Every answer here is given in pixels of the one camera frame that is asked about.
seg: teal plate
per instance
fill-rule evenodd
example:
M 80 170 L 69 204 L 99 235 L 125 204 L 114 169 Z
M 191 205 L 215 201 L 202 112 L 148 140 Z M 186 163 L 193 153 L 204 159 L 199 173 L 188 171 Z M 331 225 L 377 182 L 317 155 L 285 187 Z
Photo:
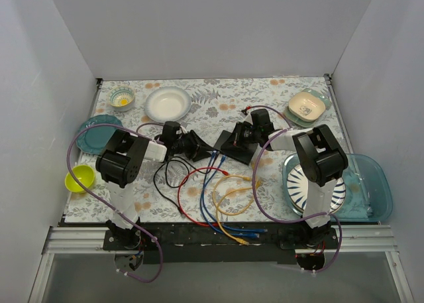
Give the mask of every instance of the teal plate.
M 114 124 L 122 126 L 122 122 L 113 115 L 96 115 L 84 122 L 78 129 L 78 133 L 83 129 L 96 124 Z M 116 128 L 110 126 L 96 127 L 81 134 L 77 139 L 77 146 L 81 151 L 88 154 L 99 155 L 112 137 Z

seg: beige square bowl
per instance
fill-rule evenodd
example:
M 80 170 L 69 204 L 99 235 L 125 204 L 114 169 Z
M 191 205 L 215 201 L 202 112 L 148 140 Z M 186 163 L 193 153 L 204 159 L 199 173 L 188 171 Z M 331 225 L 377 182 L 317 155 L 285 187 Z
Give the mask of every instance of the beige square bowl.
M 312 122 L 325 111 L 325 104 L 318 97 L 300 92 L 289 101 L 289 110 L 306 122 Z

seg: gray floor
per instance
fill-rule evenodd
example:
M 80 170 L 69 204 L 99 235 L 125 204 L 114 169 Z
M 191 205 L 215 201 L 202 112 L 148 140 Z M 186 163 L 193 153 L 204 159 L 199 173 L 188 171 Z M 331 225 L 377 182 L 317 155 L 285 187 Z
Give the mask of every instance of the gray floor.
M 156 266 L 139 268 L 153 275 Z M 113 255 L 56 255 L 43 302 L 399 302 L 384 253 L 341 253 L 312 277 L 274 263 L 166 264 L 141 284 L 115 272 Z

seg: yellow cable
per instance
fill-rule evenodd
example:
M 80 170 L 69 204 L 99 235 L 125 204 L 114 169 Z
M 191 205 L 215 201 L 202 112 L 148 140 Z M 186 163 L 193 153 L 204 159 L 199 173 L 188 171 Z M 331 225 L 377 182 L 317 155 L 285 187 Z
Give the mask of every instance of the yellow cable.
M 215 204 L 215 207 L 216 207 L 216 214 L 215 214 L 215 217 L 217 218 L 217 223 L 218 223 L 218 226 L 221 228 L 221 231 L 227 236 L 227 237 L 230 237 L 231 239 L 233 239 L 233 240 L 235 240 L 235 241 L 237 241 L 238 243 L 240 243 L 240 244 L 242 244 L 242 245 L 248 245 L 249 244 L 249 242 L 248 241 L 246 241 L 246 240 L 243 240 L 243 239 L 241 239 L 241 238 L 237 238 L 237 237 L 234 237 L 233 235 L 230 235 L 225 229 L 224 229 L 224 227 L 221 225 L 221 222 L 219 221 L 219 212 L 221 212 L 221 213 L 223 213 L 223 214 L 227 214 L 227 215 L 239 215 L 240 213 L 243 213 L 243 212 L 245 212 L 246 210 L 247 210 L 247 208 L 249 208 L 249 206 L 252 204 L 252 202 L 253 202 L 253 200 L 254 200 L 254 198 L 252 197 L 251 199 L 250 199 L 250 201 L 249 201 L 249 203 L 247 204 L 247 206 L 246 207 L 244 207 L 241 211 L 239 211 L 239 212 L 237 212 L 237 213 L 227 213 L 227 212 L 224 212 L 223 210 L 221 210 L 220 208 L 219 208 L 219 206 L 221 205 L 221 202 L 223 202 L 223 200 L 228 196 L 228 195 L 230 195 L 230 194 L 233 194 L 233 193 L 235 193 L 235 192 L 240 192 L 240 191 L 243 191 L 243 190 L 249 190 L 249 189 L 252 189 L 252 187 L 245 187 L 245 188 L 239 188 L 239 189 L 234 189 L 234 190 L 231 190 L 230 192 L 227 192 L 222 198 L 221 198 L 221 200 L 219 200 L 219 202 L 217 203 L 217 200 L 216 200 L 216 197 L 215 197 L 215 192 L 216 192 L 216 189 L 217 189 L 217 187 L 218 187 L 218 185 L 223 181 L 223 180 L 225 180 L 225 179 L 228 179 L 228 178 L 232 178 L 232 177 L 234 177 L 234 178 L 241 178 L 241 179 L 243 179 L 243 180 L 249 180 L 249 181 L 251 181 L 252 179 L 250 178 L 250 177 L 246 177 L 246 176 L 239 176 L 239 175 L 229 175 L 229 176 L 225 176 L 225 177 L 223 177 L 223 178 L 221 178 L 217 183 L 216 183 L 216 185 L 215 185 L 215 187 L 213 188 L 213 193 L 212 193 L 212 197 L 213 197 L 213 203 Z M 258 180 L 257 182 L 256 182 L 256 189 L 257 188 L 259 188 L 259 186 L 260 186 L 260 181 Z
M 241 179 L 246 180 L 246 181 L 252 181 L 252 178 L 250 178 L 250 177 L 239 176 L 239 175 L 229 175 L 229 176 L 222 177 L 220 180 L 218 180 L 218 182 L 216 183 L 215 187 L 213 187 L 212 199 L 213 199 L 213 204 L 215 205 L 215 207 L 218 209 L 219 212 L 221 212 L 224 215 L 239 215 L 239 214 L 245 212 L 250 207 L 250 205 L 252 204 L 252 202 L 254 201 L 254 198 L 252 196 L 252 198 L 249 200 L 249 203 L 247 204 L 247 206 L 244 207 L 243 209 L 241 209 L 239 212 L 236 212 L 236 213 L 226 212 L 226 211 L 222 210 L 221 208 L 219 208 L 218 203 L 217 203 L 217 197 L 215 195 L 216 194 L 216 191 L 217 191 L 217 188 L 218 188 L 219 184 L 223 180 L 228 179 L 228 178 L 232 178 L 232 177 L 233 178 L 241 178 Z M 260 186 L 260 181 L 258 180 L 256 182 L 256 189 L 258 189 L 259 186 Z M 250 189 L 252 189 L 252 187 L 245 187 L 245 188 L 238 188 L 238 189 L 231 190 L 230 192 L 227 192 L 224 195 L 223 199 L 225 199 L 229 194 L 232 194 L 234 192 L 241 192 L 241 191 L 250 190 Z

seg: floral mat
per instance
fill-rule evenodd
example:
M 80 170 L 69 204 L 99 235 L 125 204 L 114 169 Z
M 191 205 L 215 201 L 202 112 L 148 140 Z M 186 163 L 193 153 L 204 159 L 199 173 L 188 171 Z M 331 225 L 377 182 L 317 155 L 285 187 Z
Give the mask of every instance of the floral mat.
M 109 92 L 117 86 L 130 86 L 136 92 L 135 107 L 127 112 L 116 112 L 108 104 Z M 144 102 L 154 90 L 164 86 L 176 86 L 188 92 L 192 105 L 189 113 L 178 122 L 187 130 L 193 129 L 206 143 L 213 146 L 222 130 L 232 131 L 235 123 L 242 121 L 244 115 L 240 112 L 247 105 L 269 105 L 283 111 L 288 101 L 296 93 L 305 88 L 311 88 L 331 99 L 324 78 L 258 78 L 258 79 L 206 79 L 206 80 L 157 80 L 157 81 L 107 81 L 103 82 L 99 99 L 96 104 L 95 115 L 111 114 L 119 118 L 125 127 L 136 129 L 150 119 L 144 112 Z M 286 122 L 274 112 L 270 118 L 276 129 L 287 127 Z M 320 123 L 328 124 L 342 148 L 348 152 L 347 143 L 343 134 L 334 105 L 320 118 Z M 155 126 L 142 128 L 142 134 L 153 137 L 160 132 Z M 284 160 L 291 155 L 290 151 L 264 153 L 257 176 L 262 185 L 258 189 L 258 197 L 262 207 L 273 217 L 281 219 L 297 218 L 283 196 L 282 167 Z M 88 164 L 95 168 L 96 156 L 83 154 L 81 164 Z M 207 166 L 208 160 L 195 163 L 196 167 Z M 135 207 L 143 222 L 181 222 L 188 221 L 181 216 L 178 210 L 169 201 L 165 200 L 156 191 L 153 185 L 153 174 L 160 166 L 157 162 L 145 160 L 140 174 L 134 182 Z M 252 175 L 252 167 L 243 165 L 227 158 L 222 168 L 231 174 Z M 180 183 L 186 175 L 186 170 L 178 163 L 171 163 L 168 169 L 168 178 L 173 185 Z M 212 202 L 212 189 L 221 175 L 216 175 L 209 183 L 206 191 L 208 209 L 215 213 Z M 185 211 L 194 219 L 202 221 L 199 212 L 199 195 L 203 176 L 193 176 L 182 188 L 182 205 Z M 157 177 L 161 191 L 176 201 L 176 190 L 165 185 L 164 171 Z M 247 187 L 250 182 L 242 180 L 226 180 L 218 188 L 218 197 L 229 190 Z M 109 192 L 102 183 L 100 173 L 96 174 L 96 183 L 93 191 L 102 198 L 109 200 Z M 237 212 L 245 207 L 252 197 L 251 191 L 244 191 L 229 195 L 222 203 L 222 208 L 228 212 Z M 112 216 L 112 211 L 102 203 L 87 194 L 73 194 L 68 201 L 66 223 L 95 223 L 105 222 Z M 223 221 L 269 221 L 253 203 L 249 209 L 237 216 L 222 215 Z

